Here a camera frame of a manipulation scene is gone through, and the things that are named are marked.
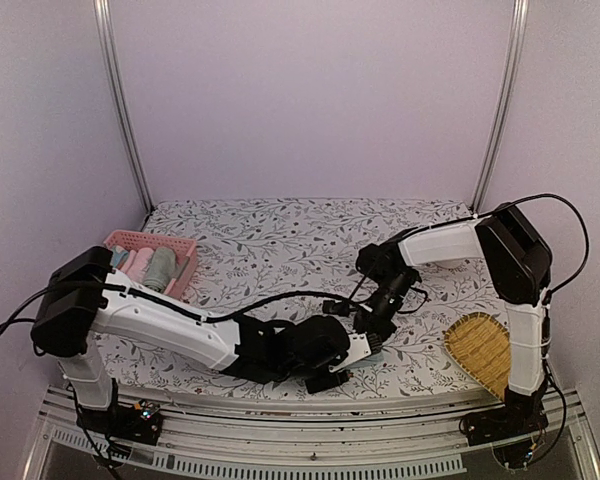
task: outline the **leaf pattern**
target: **leaf pattern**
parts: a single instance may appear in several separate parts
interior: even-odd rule
[[[146,231],[198,240],[198,269],[183,301],[228,313],[256,300],[307,289],[348,295],[360,276],[360,248],[396,232],[468,214],[451,201],[371,199],[267,199],[161,203]],[[397,332],[373,361],[360,362],[351,380],[311,398],[362,399],[433,395],[479,388],[449,361],[444,331],[479,310],[504,319],[485,264],[466,260],[452,269],[419,269],[429,301],[415,314],[396,315]],[[357,298],[376,285],[368,281]],[[405,310],[421,297],[411,292]],[[315,298],[291,298],[254,315],[302,321],[321,312]],[[351,319],[342,319],[350,329]],[[174,392],[251,399],[308,398],[303,381],[259,385],[211,371],[173,352],[131,339],[98,335],[107,371],[124,384]]]

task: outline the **yellow woven basket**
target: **yellow woven basket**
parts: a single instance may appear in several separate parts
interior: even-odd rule
[[[506,328],[487,313],[470,313],[445,332],[444,346],[465,372],[504,401],[511,370]]]

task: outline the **white wall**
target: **white wall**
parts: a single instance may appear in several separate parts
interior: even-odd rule
[[[0,2],[0,322],[141,217],[91,0]],[[0,480],[16,478],[54,370],[33,357],[27,327],[0,340]]]
[[[511,0],[119,0],[157,200],[470,200]]]
[[[600,1],[532,2],[515,89],[487,207],[553,191],[587,221],[591,260],[554,298],[551,355],[577,386],[600,447]],[[582,256],[577,221],[549,201],[525,211],[551,245],[560,281]]]

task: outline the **pink towel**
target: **pink towel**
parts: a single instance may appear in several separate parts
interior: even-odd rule
[[[135,250],[129,251],[129,256],[127,256],[127,259],[118,270],[120,270],[122,273],[127,273],[127,271],[131,268],[133,261],[136,259],[137,254],[138,252]]]
[[[148,247],[138,250],[136,258],[133,259],[133,264],[131,264],[131,267],[125,272],[127,277],[136,283],[142,283],[152,256],[153,250]]]

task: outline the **wicker basket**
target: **wicker basket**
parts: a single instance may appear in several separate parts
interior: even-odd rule
[[[509,382],[509,332],[491,315],[474,312],[454,323],[444,334],[451,357],[492,395],[504,401]]]
[[[191,276],[198,265],[196,255],[196,241],[191,238],[168,237],[153,233],[131,232],[128,230],[115,230],[104,241],[104,245],[111,249],[120,245],[125,250],[136,250],[149,247],[155,250],[158,247],[168,247],[176,254],[178,268],[176,274],[167,285],[165,295],[180,299]]]

